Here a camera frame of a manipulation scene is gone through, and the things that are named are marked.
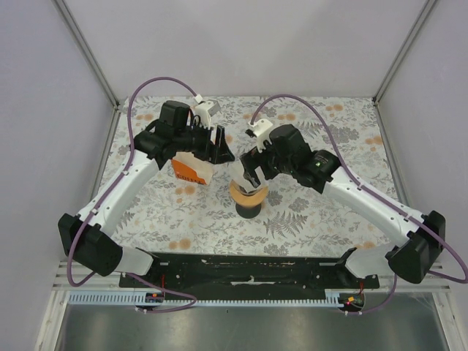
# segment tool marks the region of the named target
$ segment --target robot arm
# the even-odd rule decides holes
[[[262,119],[247,131],[257,137],[257,146],[231,166],[233,180],[253,192],[266,186],[278,174],[289,174],[297,182],[320,194],[349,206],[375,224],[390,239],[390,244],[374,249],[350,249],[342,257],[347,270],[357,278],[372,274],[389,274],[392,270],[412,283],[423,280],[442,251],[442,247],[416,224],[361,189],[365,185],[381,198],[403,208],[408,216],[420,219],[445,238],[445,218],[432,211],[428,216],[398,203],[360,179],[358,186],[341,166],[338,157],[326,150],[312,151],[301,133],[287,124],[275,129]]]
[[[66,255],[83,223],[82,219],[93,211],[94,216],[78,241],[73,259],[101,276],[113,271],[146,274],[153,257],[138,249],[120,246],[110,236],[135,195],[177,152],[192,152],[198,159],[214,165],[234,160],[226,144],[223,127],[216,128],[215,142],[211,141],[213,128],[210,127],[210,116],[215,112],[214,102],[201,102],[195,108],[195,113],[200,114],[196,116],[192,115],[190,106],[186,104],[175,101],[164,103],[159,119],[152,121],[135,137],[131,167],[123,171],[128,153],[120,169],[88,205],[76,216],[64,214],[59,220],[58,229]],[[192,117],[187,125],[189,114]],[[96,202],[109,191],[110,185],[118,177],[121,177],[118,185],[111,190],[99,210],[94,210]]]

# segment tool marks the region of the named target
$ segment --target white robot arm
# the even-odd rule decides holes
[[[251,126],[247,134],[257,138],[257,146],[230,165],[233,180],[245,193],[268,184],[280,173],[289,174],[298,183],[315,189],[322,195],[339,201],[375,224],[390,243],[373,249],[350,249],[343,256],[347,270],[356,278],[369,275],[389,275],[391,271],[412,283],[422,281],[442,251],[442,247],[418,225],[411,216],[445,238],[445,218],[432,211],[428,216],[408,208],[366,183],[355,173],[357,185],[341,166],[338,157],[326,150],[312,151],[301,133],[291,124],[273,128],[265,119]],[[370,189],[380,197],[363,191]],[[404,209],[407,217],[383,201]]]

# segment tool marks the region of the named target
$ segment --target metal frame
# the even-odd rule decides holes
[[[90,200],[93,199],[99,187],[101,185],[102,175],[104,174],[105,166],[107,164],[107,158],[109,157],[110,148],[112,147],[112,142],[114,135],[116,135],[116,130],[118,126],[118,120],[120,119],[121,112],[117,107],[113,108],[112,118],[110,120],[109,131],[107,132],[107,137],[105,138],[104,149],[102,150],[101,159],[99,161],[99,168],[97,170],[96,178],[94,179],[93,189],[91,191]]]
[[[102,174],[104,173],[105,165],[107,163],[107,158],[110,152],[110,147],[112,146],[113,137],[116,132],[118,125],[118,118],[120,116],[119,106],[120,102],[116,95],[114,94],[110,84],[108,83],[104,73],[102,72],[94,54],[92,53],[87,41],[85,40],[76,20],[73,18],[69,7],[67,6],[65,0],[52,0],[55,4],[58,13],[61,15],[64,20],[67,28],[70,30],[71,35],[75,39],[80,51],[84,55],[86,61],[88,62],[91,70],[97,77],[106,97],[114,107],[113,115],[111,118],[109,132],[106,137],[105,147],[101,155],[99,169],[95,178],[92,196],[95,196],[97,193],[100,182],[102,179]],[[373,100],[376,107],[376,116],[377,123],[379,124],[380,131],[382,133],[382,139],[385,147],[385,151],[388,157],[390,171],[395,182],[396,193],[399,197],[400,202],[405,205],[411,205],[410,199],[407,196],[405,191],[405,186],[401,173],[399,172],[398,161],[392,151],[390,141],[385,131],[385,123],[382,120],[379,112],[379,103],[382,100],[385,92],[388,89],[393,77],[398,72],[401,63],[407,56],[410,48],[415,42],[417,35],[420,33],[420,30],[423,28],[423,24],[426,22],[427,18],[432,13],[435,8],[438,0],[426,0],[426,3],[423,5],[418,17],[416,18],[412,28],[409,30],[408,35],[406,36],[402,46],[400,47],[398,53],[396,54],[393,63],[391,64],[389,70],[387,71],[382,83],[380,84],[377,93],[375,94]],[[37,339],[37,344],[35,350],[54,350],[56,342],[59,337],[59,331],[63,319],[65,318],[65,309],[67,307],[69,290],[71,287],[68,285],[66,278],[66,262],[60,263],[56,275],[56,279],[53,283],[53,291],[51,293],[48,307],[45,312],[44,320],[39,331],[39,337]],[[73,268],[76,276],[85,276],[89,273],[89,270],[78,263],[73,263]],[[435,270],[442,270],[441,265],[436,265]],[[92,290],[92,291],[112,291],[115,293],[128,294],[129,291],[134,291],[133,289],[122,289],[118,287],[119,273],[112,273],[109,276],[101,277],[94,276],[86,284],[85,287],[75,288],[74,290]],[[390,289],[390,286],[393,281],[392,276],[381,277],[381,288],[375,290],[375,292],[387,292]],[[350,293],[350,290],[334,290],[335,293]],[[437,307],[437,313],[440,318],[440,322],[447,339],[450,350],[453,351],[462,351],[467,350],[467,341],[464,338],[463,333],[460,329],[459,318],[456,317],[457,311],[451,302],[450,288],[448,283],[444,279],[437,278],[435,276],[428,276],[423,283],[419,285],[413,285],[407,282],[399,280],[399,285],[396,289],[398,293],[433,293],[434,302]]]
[[[419,15],[416,18],[416,21],[413,23],[411,29],[409,30],[407,37],[405,38],[405,40],[403,41],[403,44],[400,47],[400,50],[396,54],[395,59],[393,60],[390,68],[388,69],[387,74],[383,78],[383,81],[380,84],[380,87],[377,89],[377,93],[375,94],[375,97],[374,97],[374,102],[376,105],[378,105],[380,103],[380,100],[382,100],[383,95],[387,91],[387,88],[390,85],[393,77],[398,71],[404,58],[410,51],[410,48],[415,42],[416,37],[418,36],[420,30],[423,28],[424,23],[426,22],[427,18],[432,13],[432,10],[434,9],[438,1],[439,0],[426,0],[426,3],[424,4],[423,8],[419,12]]]
[[[101,67],[97,63],[96,57],[94,56],[91,48],[89,47],[83,33],[80,30],[75,18],[73,17],[72,12],[70,11],[67,3],[65,0],[52,0],[53,4],[56,6],[56,9],[62,20],[65,22],[65,25],[69,29],[70,34],[72,35],[73,39],[76,41],[77,46],[79,47],[81,53],[83,54],[86,62],[91,68],[91,71],[96,76],[99,84],[102,87],[102,90],[106,94],[107,99],[114,107],[118,107],[118,99],[117,96],[114,94],[112,88],[110,87],[109,82],[107,81],[104,73],[102,72]]]

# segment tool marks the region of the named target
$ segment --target floral tablecloth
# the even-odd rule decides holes
[[[188,97],[140,97],[132,111],[135,134],[159,117],[162,103],[175,99],[193,105]],[[254,146],[247,121],[265,97],[216,97],[227,142],[236,156]],[[370,99],[305,98],[329,123],[344,159],[362,178],[396,198],[379,127]],[[121,114],[102,185],[128,152],[128,100]],[[261,111],[275,125],[294,124],[312,149],[332,151],[316,117],[299,102],[278,99]],[[215,166],[209,186],[174,176],[168,162],[137,194],[121,217],[114,240],[155,252],[206,254],[271,254],[281,256],[341,256],[353,246],[373,247],[388,242],[383,234],[348,207],[299,186],[286,175],[276,177],[259,216],[243,219],[235,212],[228,191],[227,165]]]

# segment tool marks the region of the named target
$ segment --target white panel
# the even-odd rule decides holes
[[[50,0],[0,11],[0,350],[32,350],[111,108]]]
[[[447,219],[447,240],[468,260],[468,2],[439,1],[380,105],[412,205]],[[442,263],[461,276],[453,259]],[[458,307],[468,323],[468,286]]]
[[[157,75],[206,95],[371,97],[424,0],[68,0],[119,98]],[[186,93],[159,83],[144,94]]]

